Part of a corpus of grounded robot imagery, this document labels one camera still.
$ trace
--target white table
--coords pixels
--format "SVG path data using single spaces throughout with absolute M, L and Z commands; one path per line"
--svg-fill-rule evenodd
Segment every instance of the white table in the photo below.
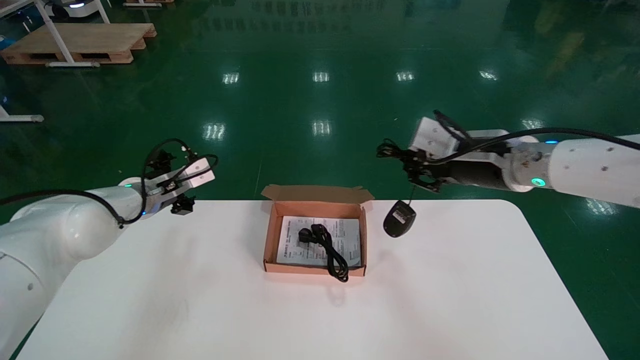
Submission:
M 164 211 L 70 274 L 18 359 L 607 359 L 514 205 L 415 200 L 392 239 L 393 203 L 347 284 L 263 271 L 270 202 Z

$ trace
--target green floor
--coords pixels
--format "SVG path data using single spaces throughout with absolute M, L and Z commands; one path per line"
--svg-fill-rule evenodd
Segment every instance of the green floor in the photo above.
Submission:
M 273 183 L 406 198 L 400 164 L 375 148 L 407 143 L 436 108 L 468 129 L 640 133 L 640 12 L 612 3 L 177 0 L 148 10 L 158 36 L 130 65 L 0 66 L 8 110 L 45 117 L 0 126 L 2 195 L 117 184 L 176 136 L 220 156 L 199 199 L 261 199 Z M 609 358 L 638 359 L 639 210 L 545 190 L 452 185 L 416 197 L 515 203 Z

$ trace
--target black computer mouse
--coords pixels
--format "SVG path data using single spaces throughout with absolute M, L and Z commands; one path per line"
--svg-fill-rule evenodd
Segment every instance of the black computer mouse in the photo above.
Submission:
M 393 205 L 382 223 L 385 232 L 392 238 L 404 235 L 415 220 L 415 211 L 402 200 Z

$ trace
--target cardboard box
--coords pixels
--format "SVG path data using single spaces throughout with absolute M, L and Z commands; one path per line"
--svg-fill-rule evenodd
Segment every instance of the cardboard box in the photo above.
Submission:
M 373 196 L 361 186 L 268 185 L 263 196 L 273 200 L 264 246 L 264 271 L 288 274 L 328 275 L 326 267 L 276 263 L 282 217 L 356 218 L 360 223 L 360 267 L 350 268 L 350 276 L 364 276 L 367 269 L 367 219 L 362 204 Z

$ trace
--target robotic arm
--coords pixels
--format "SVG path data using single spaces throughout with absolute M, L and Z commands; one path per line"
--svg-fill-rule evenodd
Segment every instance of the robotic arm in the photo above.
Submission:
M 0 200 L 6 204 L 58 195 L 25 206 L 0 226 L 0 360 L 9 359 L 80 261 L 107 249 L 129 224 L 168 206 L 177 215 L 193 211 L 194 197 L 186 197 L 185 192 L 215 178 L 218 158 L 198 156 L 185 144 L 182 150 L 188 163 L 172 170 L 175 158 L 159 149 L 165 143 L 147 157 L 141 177 L 126 179 L 119 186 L 88 192 L 35 192 Z
M 378 157 L 398 158 L 409 181 L 438 192 L 463 184 L 528 192 L 554 189 L 640 208 L 640 135 L 612 136 L 575 129 L 466 132 L 446 115 L 422 118 L 409 149 L 390 140 Z M 529 134 L 572 133 L 582 140 L 540 143 Z

